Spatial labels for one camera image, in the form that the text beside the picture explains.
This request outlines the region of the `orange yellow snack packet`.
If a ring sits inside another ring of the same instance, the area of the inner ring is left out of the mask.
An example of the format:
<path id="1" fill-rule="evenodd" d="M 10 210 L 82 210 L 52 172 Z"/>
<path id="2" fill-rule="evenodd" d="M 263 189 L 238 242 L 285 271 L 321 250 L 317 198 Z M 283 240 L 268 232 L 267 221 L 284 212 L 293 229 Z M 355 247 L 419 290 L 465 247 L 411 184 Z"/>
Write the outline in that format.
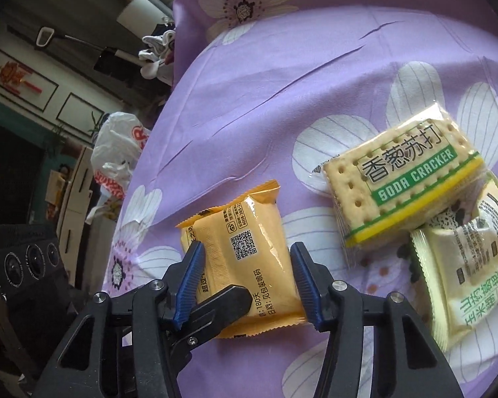
<path id="1" fill-rule="evenodd" d="M 177 225 L 183 249 L 194 241 L 205 248 L 200 303 L 230 285 L 246 288 L 253 299 L 249 312 L 220 332 L 221 339 L 307 322 L 277 206 L 279 192 L 278 181 L 267 181 Z"/>

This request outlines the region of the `cream green corn snack packet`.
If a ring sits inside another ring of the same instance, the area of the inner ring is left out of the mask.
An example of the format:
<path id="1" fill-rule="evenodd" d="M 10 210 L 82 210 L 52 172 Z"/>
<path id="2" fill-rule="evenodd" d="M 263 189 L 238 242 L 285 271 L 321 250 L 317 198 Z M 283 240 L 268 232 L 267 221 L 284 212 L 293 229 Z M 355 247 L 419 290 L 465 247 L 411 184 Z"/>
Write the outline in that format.
<path id="1" fill-rule="evenodd" d="M 411 233 L 431 305 L 431 333 L 442 351 L 498 305 L 498 179 L 489 173 L 469 221 Z"/>

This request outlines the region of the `soda cracker packet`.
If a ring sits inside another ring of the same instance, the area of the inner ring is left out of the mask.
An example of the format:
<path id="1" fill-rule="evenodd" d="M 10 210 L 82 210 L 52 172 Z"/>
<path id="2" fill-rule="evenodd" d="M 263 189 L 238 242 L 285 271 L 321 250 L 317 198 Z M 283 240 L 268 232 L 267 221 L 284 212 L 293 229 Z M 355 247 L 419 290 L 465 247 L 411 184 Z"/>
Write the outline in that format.
<path id="1" fill-rule="evenodd" d="M 486 170 L 439 104 L 321 166 L 347 249 L 372 248 L 447 209 Z"/>

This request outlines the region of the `white plastic bag red print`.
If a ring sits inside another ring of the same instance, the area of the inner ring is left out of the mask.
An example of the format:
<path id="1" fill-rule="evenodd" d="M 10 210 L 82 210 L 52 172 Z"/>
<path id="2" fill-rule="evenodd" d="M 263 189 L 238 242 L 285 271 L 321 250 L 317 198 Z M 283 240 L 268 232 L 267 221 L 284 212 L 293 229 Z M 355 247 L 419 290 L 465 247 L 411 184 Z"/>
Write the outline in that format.
<path id="1" fill-rule="evenodd" d="M 98 131 L 91 154 L 94 181 L 101 187 L 97 205 L 85 223 L 97 217 L 118 219 L 119 210 L 150 130 L 132 113 L 110 113 Z"/>

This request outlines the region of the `purple floral bed sheet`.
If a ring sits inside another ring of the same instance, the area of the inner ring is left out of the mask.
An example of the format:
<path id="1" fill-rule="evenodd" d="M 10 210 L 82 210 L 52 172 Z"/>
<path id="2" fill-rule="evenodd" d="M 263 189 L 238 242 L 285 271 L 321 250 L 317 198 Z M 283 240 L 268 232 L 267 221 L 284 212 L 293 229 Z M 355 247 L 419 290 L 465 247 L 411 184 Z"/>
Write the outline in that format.
<path id="1" fill-rule="evenodd" d="M 426 312 L 405 242 L 349 268 L 319 166 L 438 103 L 498 176 L 488 0 L 175 0 L 174 88 L 136 165 L 104 290 L 178 261 L 178 225 L 266 181 L 289 242 L 358 290 Z"/>

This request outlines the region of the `white black plush toy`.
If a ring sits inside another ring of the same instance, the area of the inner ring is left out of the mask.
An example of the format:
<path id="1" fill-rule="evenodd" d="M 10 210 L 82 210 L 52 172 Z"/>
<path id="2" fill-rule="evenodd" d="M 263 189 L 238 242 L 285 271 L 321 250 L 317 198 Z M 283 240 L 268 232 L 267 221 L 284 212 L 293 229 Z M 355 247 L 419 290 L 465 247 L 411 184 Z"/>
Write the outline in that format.
<path id="1" fill-rule="evenodd" d="M 141 75 L 144 79 L 157 79 L 172 86 L 175 30 L 167 30 L 157 36 L 144 36 L 142 42 L 146 48 L 138 52 L 138 58 L 143 63 Z"/>

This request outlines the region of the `red ornament wall frame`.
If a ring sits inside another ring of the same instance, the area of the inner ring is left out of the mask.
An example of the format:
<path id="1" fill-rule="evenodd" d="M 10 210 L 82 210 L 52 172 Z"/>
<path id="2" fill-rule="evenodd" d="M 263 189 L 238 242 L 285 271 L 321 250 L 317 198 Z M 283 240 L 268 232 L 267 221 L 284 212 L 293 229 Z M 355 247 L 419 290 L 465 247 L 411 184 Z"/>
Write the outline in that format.
<path id="1" fill-rule="evenodd" d="M 0 49 L 0 94 L 19 99 L 21 105 L 44 112 L 58 85 Z"/>

